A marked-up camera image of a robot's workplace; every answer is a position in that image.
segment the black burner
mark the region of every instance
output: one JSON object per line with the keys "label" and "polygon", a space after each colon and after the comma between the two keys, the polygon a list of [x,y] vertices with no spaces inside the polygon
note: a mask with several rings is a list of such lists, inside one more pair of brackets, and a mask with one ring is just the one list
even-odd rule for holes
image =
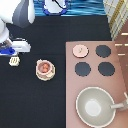
{"label": "black burner", "polygon": [[100,57],[108,57],[111,54],[111,49],[106,45],[99,45],[96,48],[96,54]]}
{"label": "black burner", "polygon": [[91,68],[86,62],[79,62],[75,66],[75,72],[79,76],[87,76],[91,71]]}
{"label": "black burner", "polygon": [[109,62],[100,63],[98,70],[103,76],[112,76],[115,72],[114,66]]}

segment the stove burner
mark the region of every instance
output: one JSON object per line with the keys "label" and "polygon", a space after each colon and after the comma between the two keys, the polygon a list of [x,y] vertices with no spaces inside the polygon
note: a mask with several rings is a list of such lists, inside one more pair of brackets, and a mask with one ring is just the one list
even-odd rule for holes
{"label": "stove burner", "polygon": [[98,70],[103,76],[112,76],[115,72],[114,66],[109,62],[100,63]]}
{"label": "stove burner", "polygon": [[79,76],[87,76],[91,71],[91,68],[86,62],[79,62],[75,66],[75,72]]}
{"label": "stove burner", "polygon": [[89,53],[89,50],[85,45],[79,44],[73,48],[73,54],[75,57],[83,58],[83,57],[86,57],[88,53]]}
{"label": "stove burner", "polygon": [[106,45],[99,45],[96,48],[96,54],[100,57],[108,57],[111,54],[111,49]]}

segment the bowl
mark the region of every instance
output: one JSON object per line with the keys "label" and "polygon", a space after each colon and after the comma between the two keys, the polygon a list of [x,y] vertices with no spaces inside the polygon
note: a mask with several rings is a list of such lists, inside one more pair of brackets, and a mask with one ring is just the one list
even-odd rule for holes
{"label": "bowl", "polygon": [[99,87],[82,90],[76,99],[76,111],[80,119],[88,126],[102,128],[112,123],[116,109],[111,109],[113,98]]}

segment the cable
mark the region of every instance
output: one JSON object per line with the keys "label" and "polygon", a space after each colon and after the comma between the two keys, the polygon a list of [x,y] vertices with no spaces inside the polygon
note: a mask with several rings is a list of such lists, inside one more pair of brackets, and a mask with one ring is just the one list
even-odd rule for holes
{"label": "cable", "polygon": [[62,6],[60,6],[60,4],[58,3],[58,1],[56,1],[56,0],[52,0],[53,2],[56,2],[56,4],[60,7],[60,8],[62,8],[62,9],[66,9],[66,8],[63,8]]}

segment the pink stove top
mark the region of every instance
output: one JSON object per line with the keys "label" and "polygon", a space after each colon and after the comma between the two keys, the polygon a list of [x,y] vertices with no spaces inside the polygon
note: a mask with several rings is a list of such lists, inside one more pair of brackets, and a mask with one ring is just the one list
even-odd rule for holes
{"label": "pink stove top", "polygon": [[[81,48],[78,51],[75,49],[78,57],[73,54],[73,48],[76,45],[87,47],[88,51],[82,53],[82,56],[87,54],[85,57],[79,57]],[[103,47],[109,52],[102,53],[100,49],[97,52],[96,49],[100,45],[104,45]],[[85,72],[80,69],[81,66],[84,67],[84,64],[78,66],[79,63],[86,65]],[[90,128],[81,121],[75,108],[78,94],[86,87],[100,87],[106,90],[115,103],[125,100],[126,87],[114,41],[66,42],[66,128]],[[113,122],[106,128],[127,127],[128,111],[126,110],[117,111]]]}

